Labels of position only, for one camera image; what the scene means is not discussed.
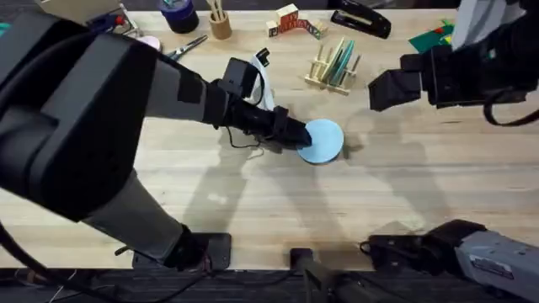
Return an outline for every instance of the toy block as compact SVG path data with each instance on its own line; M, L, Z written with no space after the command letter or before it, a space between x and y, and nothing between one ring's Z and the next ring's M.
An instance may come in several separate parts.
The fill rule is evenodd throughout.
M276 11L279 18L275 23L267 22L268 36L275 37L290 29L306 29L309 34L320 40L328 27L320 21L311 21L306 13L300 12L296 5L290 4Z
M297 20L299 10L296 5L290 4L279 10L277 10L277 17L279 18L280 24L287 24L290 21Z
M297 26L297 20L289 21L289 22L287 22L285 24L281 24L279 26L279 32L284 33L284 32L289 31L291 29L295 29L296 26Z
M297 20L297 27L302 28L302 29L306 29L308 23L309 23L309 21L307 21L305 19L298 19Z
M279 34L279 25L275 21L266 22L266 27L268 28L268 36L270 38Z

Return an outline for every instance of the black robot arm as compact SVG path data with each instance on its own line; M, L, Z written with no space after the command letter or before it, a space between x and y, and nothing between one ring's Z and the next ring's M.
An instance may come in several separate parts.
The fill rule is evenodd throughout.
M484 40L453 51L439 45L422 55L401 57L401 69L389 70L369 85L371 109L383 111L420 98L427 92L438 109L451 106L484 106L490 123L493 104L518 103L537 89L539 32L533 26L539 3L521 2L526 14L504 24ZM507 125L539 119L534 113Z
M237 127L285 147L311 144L305 124L285 109L262 110L232 93L255 78L237 84L243 88L226 78L208 83L124 36L28 13L0 39L0 51L0 186L169 267L196 265L209 243L136 177L147 114Z

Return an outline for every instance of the scissors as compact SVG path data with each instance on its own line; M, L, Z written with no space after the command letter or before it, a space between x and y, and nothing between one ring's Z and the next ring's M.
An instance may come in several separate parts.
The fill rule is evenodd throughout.
M208 35L203 35L203 36L201 36L199 38L196 38L195 40L192 40L187 45L182 46L182 47L176 49L175 51L168 53L167 56L170 59L172 59L174 61L177 61L186 52L188 52L191 49L195 48L197 45L199 45L200 43L206 41L207 39L208 39Z

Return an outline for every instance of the wooden cup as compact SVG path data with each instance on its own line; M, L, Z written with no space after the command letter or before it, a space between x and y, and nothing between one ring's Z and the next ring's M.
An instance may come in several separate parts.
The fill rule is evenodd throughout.
M222 21L216 21L213 13L210 15L211 33L219 40L228 39L232 35L228 13L223 11L223 14L225 15L225 19Z

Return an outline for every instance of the blue container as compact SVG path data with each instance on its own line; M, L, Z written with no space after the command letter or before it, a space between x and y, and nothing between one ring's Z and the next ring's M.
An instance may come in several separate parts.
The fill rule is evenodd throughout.
M186 34L192 32L199 25L199 16L191 0L170 0L167 4L159 0L159 10L167 20L168 26L174 33Z

